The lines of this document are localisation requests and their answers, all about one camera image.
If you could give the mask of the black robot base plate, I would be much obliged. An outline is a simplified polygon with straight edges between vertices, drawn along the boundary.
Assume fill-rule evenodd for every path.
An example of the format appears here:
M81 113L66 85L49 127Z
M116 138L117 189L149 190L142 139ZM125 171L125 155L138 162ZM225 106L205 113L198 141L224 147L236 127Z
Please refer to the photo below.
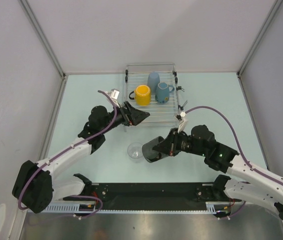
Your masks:
M92 183L84 187L80 198L67 196L64 201L84 201L84 196L98 197L110 208L134 209L136 206L152 209L187 210L196 203L234 203L223 193L212 190L212 183Z

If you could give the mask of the yellow ceramic mug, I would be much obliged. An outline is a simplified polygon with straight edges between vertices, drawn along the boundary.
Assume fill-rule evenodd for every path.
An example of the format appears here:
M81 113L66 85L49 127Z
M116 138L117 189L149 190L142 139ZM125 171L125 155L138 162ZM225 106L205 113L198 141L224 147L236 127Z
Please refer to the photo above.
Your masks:
M128 98L139 106L148 106L151 102L151 89L147 85L139 85L128 95Z

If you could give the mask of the grey ceramic mug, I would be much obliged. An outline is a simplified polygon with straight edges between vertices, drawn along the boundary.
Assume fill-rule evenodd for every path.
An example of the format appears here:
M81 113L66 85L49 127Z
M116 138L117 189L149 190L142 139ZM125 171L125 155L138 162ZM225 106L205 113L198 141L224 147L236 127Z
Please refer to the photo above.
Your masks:
M162 136L158 136L142 145L142 154L147 162L154 163L168 156L167 154L153 150L153 147L161 143L163 140L164 138Z

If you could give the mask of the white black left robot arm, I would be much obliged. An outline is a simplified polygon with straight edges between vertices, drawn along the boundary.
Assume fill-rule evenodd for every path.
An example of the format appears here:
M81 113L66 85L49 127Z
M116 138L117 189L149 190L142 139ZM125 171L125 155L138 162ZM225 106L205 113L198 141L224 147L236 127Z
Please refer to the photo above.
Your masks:
M30 209L37 214L51 201L64 197L88 199L92 187L87 178L75 174L69 181L57 181L56 177L78 160L96 152L106 140L105 133L119 125L137 126L149 116L149 112L139 110L127 101L114 105L111 112L102 105L95 106L83 130L66 149L38 162L27 160L21 165L12 189L18 208Z

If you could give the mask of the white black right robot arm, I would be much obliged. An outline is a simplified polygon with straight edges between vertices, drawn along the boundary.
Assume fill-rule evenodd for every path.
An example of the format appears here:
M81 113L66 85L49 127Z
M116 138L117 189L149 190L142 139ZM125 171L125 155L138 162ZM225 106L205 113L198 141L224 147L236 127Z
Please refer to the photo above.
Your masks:
M218 201L227 197L253 203L276 214L283 221L283 177L246 159L243 153L215 140L206 125L192 128L191 134L172 128L159 137L147 157L150 163L180 152L204 157L209 168L222 172L214 181L212 195Z

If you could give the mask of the clear octagonal glass cup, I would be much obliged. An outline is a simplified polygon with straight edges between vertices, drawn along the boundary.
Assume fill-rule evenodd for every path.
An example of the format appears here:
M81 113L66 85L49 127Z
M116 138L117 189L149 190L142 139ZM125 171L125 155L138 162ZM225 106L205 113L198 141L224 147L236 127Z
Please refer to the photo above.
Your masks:
M143 160L142 146L143 144L140 142L133 142L128 146L127 154L132 162L140 163Z

